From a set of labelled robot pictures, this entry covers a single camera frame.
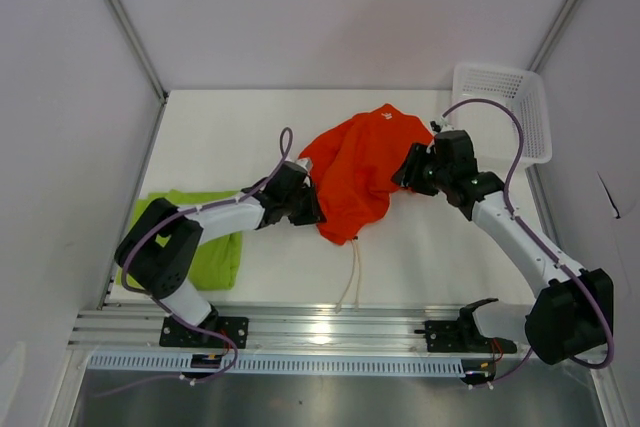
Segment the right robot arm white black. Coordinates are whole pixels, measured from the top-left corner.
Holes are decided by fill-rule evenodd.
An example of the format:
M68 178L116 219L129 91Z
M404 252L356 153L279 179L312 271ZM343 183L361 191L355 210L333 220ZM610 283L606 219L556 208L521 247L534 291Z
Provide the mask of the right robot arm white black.
M463 307L458 342L479 350L493 338L529 346L554 365L598 346L606 348L599 367L614 354L614 286L602 269L587 270L547 236L531 228L509 196L507 183L478 169L473 144L463 130L437 134L429 145L414 143L392 180L427 196L444 194L447 202L484 231L527 282L532 305L494 298Z

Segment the orange shorts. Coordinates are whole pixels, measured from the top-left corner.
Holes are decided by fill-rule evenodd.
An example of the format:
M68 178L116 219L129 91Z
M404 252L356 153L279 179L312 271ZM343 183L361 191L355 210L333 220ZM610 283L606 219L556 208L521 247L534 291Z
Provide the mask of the orange shorts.
M326 240L343 245L362 227L382 219L399 190L392 176L415 143L433 134L416 116L391 104L359 113L316 137L299 154L312 162L311 178L326 221Z

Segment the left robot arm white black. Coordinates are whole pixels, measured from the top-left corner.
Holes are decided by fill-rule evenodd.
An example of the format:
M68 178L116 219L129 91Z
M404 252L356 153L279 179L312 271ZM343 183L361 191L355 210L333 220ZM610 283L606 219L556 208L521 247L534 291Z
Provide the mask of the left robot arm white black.
M295 226L324 222L311 167L308 158L284 160L254 186L206 204L151 201L116 250L121 285L156 302L182 325L192 345L209 345L217 334L217 312L188 279L198 247L284 218Z

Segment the lime green shorts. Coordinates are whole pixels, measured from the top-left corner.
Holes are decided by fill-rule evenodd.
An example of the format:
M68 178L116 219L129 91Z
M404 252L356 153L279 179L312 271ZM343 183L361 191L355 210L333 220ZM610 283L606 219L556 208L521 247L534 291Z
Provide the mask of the lime green shorts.
M176 189L150 192L146 197L136 201L130 226L136 224L156 199L165 198L175 206L183 207L220 201L234 194L234 191L186 192ZM187 278L194 288L200 291L232 289L241 264L242 245L243 235L240 232L200 244L187 273Z

